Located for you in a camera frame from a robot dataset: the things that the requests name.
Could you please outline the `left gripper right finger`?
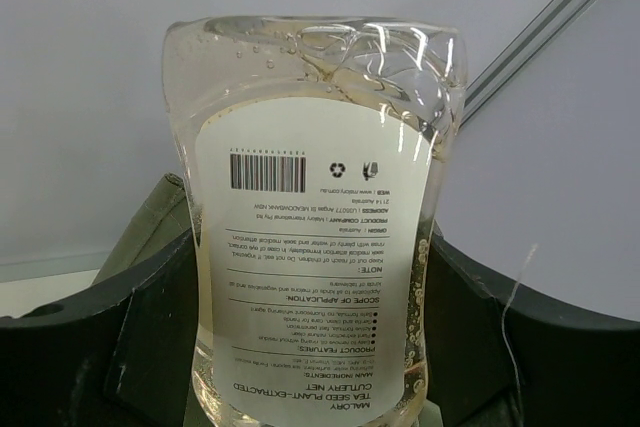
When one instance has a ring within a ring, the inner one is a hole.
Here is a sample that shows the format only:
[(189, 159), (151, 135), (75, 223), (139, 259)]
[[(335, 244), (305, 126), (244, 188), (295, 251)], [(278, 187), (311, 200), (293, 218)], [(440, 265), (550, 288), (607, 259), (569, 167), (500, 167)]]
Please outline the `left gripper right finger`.
[(434, 234), (428, 399), (446, 426), (636, 426), (639, 324), (542, 294)]

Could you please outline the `clear amber soap pouch bottle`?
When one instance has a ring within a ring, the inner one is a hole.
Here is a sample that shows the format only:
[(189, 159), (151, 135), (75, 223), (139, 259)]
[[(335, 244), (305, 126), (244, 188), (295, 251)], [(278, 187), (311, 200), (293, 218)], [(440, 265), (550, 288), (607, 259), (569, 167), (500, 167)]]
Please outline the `clear amber soap pouch bottle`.
[(192, 384), (217, 426), (410, 426), (467, 62), (451, 27), (178, 22), (162, 87), (198, 267)]

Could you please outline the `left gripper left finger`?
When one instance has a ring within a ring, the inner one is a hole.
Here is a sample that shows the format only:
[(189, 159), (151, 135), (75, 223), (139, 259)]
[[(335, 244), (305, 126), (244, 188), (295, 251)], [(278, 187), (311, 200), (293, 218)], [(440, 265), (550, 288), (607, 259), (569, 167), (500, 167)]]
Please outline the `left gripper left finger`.
[(1, 320), (4, 426), (179, 426), (197, 331), (194, 241)]

